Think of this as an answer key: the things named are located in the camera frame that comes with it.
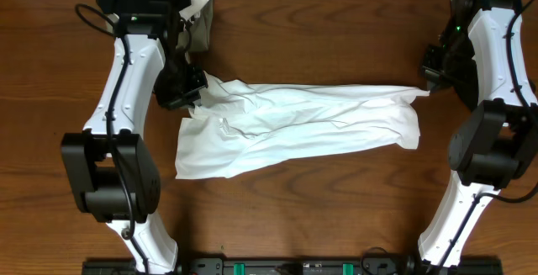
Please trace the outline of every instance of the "crumpled fabric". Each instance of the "crumpled fabric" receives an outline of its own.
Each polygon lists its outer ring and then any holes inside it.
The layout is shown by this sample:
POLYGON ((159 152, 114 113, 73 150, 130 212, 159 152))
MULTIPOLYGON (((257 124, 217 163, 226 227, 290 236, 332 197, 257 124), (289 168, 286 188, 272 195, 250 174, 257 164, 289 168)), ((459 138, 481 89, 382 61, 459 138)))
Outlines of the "crumpled fabric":
POLYGON ((176 178, 234 177, 292 158, 391 144, 416 149, 410 104, 429 95, 416 87, 247 85, 206 76, 200 105, 181 123, 176 178))

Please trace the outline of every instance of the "wood grain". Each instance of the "wood grain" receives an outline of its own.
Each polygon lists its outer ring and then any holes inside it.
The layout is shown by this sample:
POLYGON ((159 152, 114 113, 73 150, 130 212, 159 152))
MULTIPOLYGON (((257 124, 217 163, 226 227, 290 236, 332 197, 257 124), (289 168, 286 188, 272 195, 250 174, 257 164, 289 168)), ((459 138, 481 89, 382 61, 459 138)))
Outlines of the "wood grain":
MULTIPOLYGON (((123 242, 74 204, 60 142, 94 110, 111 39, 81 23, 75 3, 0 0, 0 273, 76 274, 88 257, 128 257, 123 242)), ((208 72, 248 83, 423 86, 425 47, 448 0, 215 0, 208 72)), ((524 17, 527 72, 538 77, 538 11, 524 17)), ((159 210, 182 256, 360 256, 370 246, 411 252, 446 189, 446 153, 469 115, 453 91, 414 103, 419 149, 395 145, 286 161, 232 179, 177 181, 184 111, 151 101, 145 139, 161 170, 159 210)), ((504 192, 527 192, 536 165, 504 192)), ((507 274, 538 269, 536 201, 492 203, 465 247, 498 255, 507 274)))

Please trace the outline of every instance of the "black cable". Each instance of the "black cable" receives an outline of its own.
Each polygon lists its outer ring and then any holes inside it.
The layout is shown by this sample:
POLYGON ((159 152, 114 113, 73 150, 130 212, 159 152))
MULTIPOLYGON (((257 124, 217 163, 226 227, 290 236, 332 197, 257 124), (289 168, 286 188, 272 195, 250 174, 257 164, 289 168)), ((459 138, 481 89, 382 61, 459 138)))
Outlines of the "black cable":
POLYGON ((363 254, 362 254, 362 259, 361 259, 361 269, 362 271, 364 271, 364 273, 366 273, 367 275, 374 275, 372 274, 370 271, 368 271, 368 269, 366 267, 364 267, 364 260, 367 258, 367 255, 369 252, 372 252, 372 251, 381 251, 385 254, 387 254, 388 256, 388 259, 391 260, 391 262, 393 262, 394 264, 394 267, 396 267, 396 271, 392 272, 392 273, 389 273, 388 275, 394 275, 396 273, 398 273, 398 264, 393 260, 392 257, 390 257, 390 255, 388 254, 387 250, 381 248, 380 246, 373 246, 371 247, 370 249, 366 250, 363 254))
MULTIPOLYGON (((107 21, 107 23, 109 23, 113 27, 113 29, 115 29, 116 24, 110 18, 108 18, 105 14, 99 12, 97 9, 95 9, 95 8, 93 8, 91 6, 88 6, 88 5, 85 5, 85 4, 80 4, 80 3, 75 6, 76 15, 84 23, 86 23, 88 26, 92 27, 93 29, 95 29, 95 30, 97 30, 97 31, 99 31, 99 32, 101 32, 103 34, 106 34, 106 35, 109 35, 109 36, 112 36, 112 37, 116 37, 116 34, 108 32, 105 29, 99 28, 98 26, 94 25, 92 22, 87 20, 81 14, 80 8, 85 8, 85 9, 91 11, 92 13, 95 13, 100 18, 107 21)), ((106 129, 107 129, 108 150, 110 151, 110 155, 112 155, 113 164, 116 166, 116 169, 118 171, 119 182, 120 182, 122 191, 124 192, 125 199, 127 201, 127 210, 129 211, 129 228, 127 230, 125 230, 125 231, 122 231, 121 236, 122 236, 122 238, 124 240, 131 241, 131 243, 133 245, 133 248, 136 250, 136 252, 142 258, 145 273, 149 274, 150 272, 149 272, 148 258, 145 256, 144 252, 140 249, 138 243, 133 238, 133 236, 135 235, 135 214, 133 213, 133 210, 134 210, 133 209, 133 207, 134 207, 133 199, 130 197, 130 191, 129 191, 129 188, 127 187, 127 182, 125 180, 125 175, 124 175, 124 172, 122 171, 121 164, 120 164, 119 159, 118 159, 120 154, 118 152, 118 148, 116 146, 116 143, 115 143, 115 141, 113 139, 112 121, 114 120, 114 118, 113 118, 114 105, 116 103, 116 98, 118 97, 119 89, 121 88, 121 84, 122 84, 122 82, 124 80, 125 73, 127 72, 127 67, 129 66, 129 63, 130 63, 129 42, 127 41, 127 39, 126 39, 126 37, 124 35, 119 36, 119 39, 121 40, 121 42, 122 42, 122 44, 124 46, 124 60, 123 60, 124 63, 122 64, 121 71, 120 71, 119 76, 118 76, 118 81, 116 81, 116 85, 114 86, 114 89, 112 91, 112 95, 110 96, 110 101, 108 103, 108 109, 107 109, 107 113, 106 113, 106 129)))
MULTIPOLYGON (((530 121, 532 122, 532 125, 534 125, 535 129, 538 129, 538 120, 536 119, 536 116, 532 113, 532 110, 530 109, 529 104, 525 100, 525 97, 523 96, 523 93, 521 93, 521 88, 518 83, 517 74, 515 72, 514 67, 514 57, 512 55, 512 28, 514 27, 515 21, 518 19, 518 17, 534 2, 535 0, 529 0, 527 4, 521 9, 521 11, 516 12, 514 17, 510 20, 510 23, 508 25, 507 31, 506 31, 506 55, 508 57, 508 63, 509 63, 509 69, 510 69, 510 76, 512 77, 512 84, 514 86, 514 92, 517 95, 519 101, 521 102, 521 105, 523 105, 523 108, 525 109, 528 117, 530 118, 530 121)), ((465 230, 465 227, 467 223, 469 222, 469 219, 471 218, 472 213, 474 212, 474 209, 477 207, 477 205, 480 203, 480 199, 483 197, 490 197, 497 199, 501 202, 507 203, 507 204, 520 204, 523 203, 531 198, 533 198, 538 193, 538 183, 524 196, 520 198, 506 198, 503 196, 499 196, 497 194, 491 194, 491 193, 479 193, 477 196, 475 196, 475 199, 472 201, 471 207, 467 211, 467 214, 463 218, 462 223, 460 224, 460 227, 458 228, 456 235, 453 239, 450 240, 450 245, 448 249, 445 251, 445 254, 440 260, 439 265, 435 269, 435 273, 439 274, 440 270, 443 268, 443 265, 445 264, 446 260, 448 259, 448 256, 451 254, 452 249, 456 245, 458 239, 462 235, 463 230, 465 230)))
POLYGON ((78 16, 78 18, 82 20, 82 22, 86 23, 86 25, 92 27, 93 29, 95 29, 95 30, 97 30, 97 31, 99 31, 99 32, 101 32, 103 34, 110 35, 110 36, 114 37, 114 34, 112 32, 108 32, 107 30, 105 30, 103 28, 100 28, 100 27, 96 26, 95 24, 93 24, 92 22, 90 22, 89 20, 87 20, 84 17, 84 15, 82 15, 80 8, 84 8, 86 10, 89 10, 90 12, 96 14, 99 18, 104 19, 112 27, 114 27, 114 22, 112 21, 112 19, 110 19, 105 14, 101 13, 99 10, 97 10, 97 9, 91 7, 91 6, 88 6, 86 4, 78 3, 77 5, 75 5, 75 13, 78 16))

